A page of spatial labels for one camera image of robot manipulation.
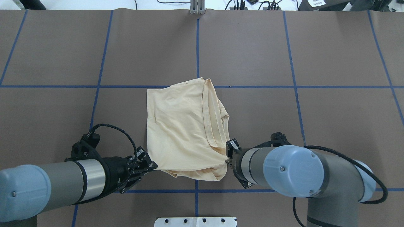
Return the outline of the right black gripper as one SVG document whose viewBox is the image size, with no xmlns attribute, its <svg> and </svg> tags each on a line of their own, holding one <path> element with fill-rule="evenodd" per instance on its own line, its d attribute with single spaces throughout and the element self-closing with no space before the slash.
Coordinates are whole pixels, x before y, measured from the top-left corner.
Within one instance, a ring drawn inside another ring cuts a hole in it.
<svg viewBox="0 0 404 227">
<path fill-rule="evenodd" d="M 235 178 L 245 189 L 253 186 L 253 183 L 246 179 L 241 169 L 242 158 L 247 153 L 248 149 L 241 148 L 235 138 L 227 141 L 226 146 L 228 159 L 225 162 L 232 169 Z"/>
</svg>

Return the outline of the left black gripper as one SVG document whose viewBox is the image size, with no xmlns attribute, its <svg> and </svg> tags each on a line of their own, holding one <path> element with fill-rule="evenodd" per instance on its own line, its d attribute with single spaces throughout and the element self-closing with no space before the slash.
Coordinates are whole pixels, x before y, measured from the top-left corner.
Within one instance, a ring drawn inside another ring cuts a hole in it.
<svg viewBox="0 0 404 227">
<path fill-rule="evenodd" d="M 151 160 L 147 151 L 138 147 L 133 156 L 105 157 L 106 188 L 103 194 L 119 191 L 124 193 L 139 183 L 148 172 L 157 169 L 158 165 Z"/>
</svg>

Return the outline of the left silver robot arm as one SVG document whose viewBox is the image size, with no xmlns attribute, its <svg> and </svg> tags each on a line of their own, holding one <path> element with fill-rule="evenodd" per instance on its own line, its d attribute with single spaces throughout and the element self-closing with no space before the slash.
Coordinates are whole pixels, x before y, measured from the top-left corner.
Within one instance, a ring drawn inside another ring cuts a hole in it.
<svg viewBox="0 0 404 227">
<path fill-rule="evenodd" d="M 1 222 L 22 221 L 42 212 L 125 193 L 157 164 L 139 148 L 129 157 L 98 154 L 45 165 L 1 170 Z"/>
</svg>

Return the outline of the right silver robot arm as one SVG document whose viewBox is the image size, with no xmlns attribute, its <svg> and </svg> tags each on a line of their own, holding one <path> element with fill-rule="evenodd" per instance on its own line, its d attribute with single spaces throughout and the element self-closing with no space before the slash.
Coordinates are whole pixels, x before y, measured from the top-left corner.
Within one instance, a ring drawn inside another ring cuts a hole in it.
<svg viewBox="0 0 404 227">
<path fill-rule="evenodd" d="M 226 145 L 226 163 L 244 188 L 259 185 L 308 199 L 307 227 L 357 227 L 359 205 L 369 204 L 380 184 L 366 164 L 330 148 L 285 139 L 247 149 L 235 139 Z"/>
</svg>

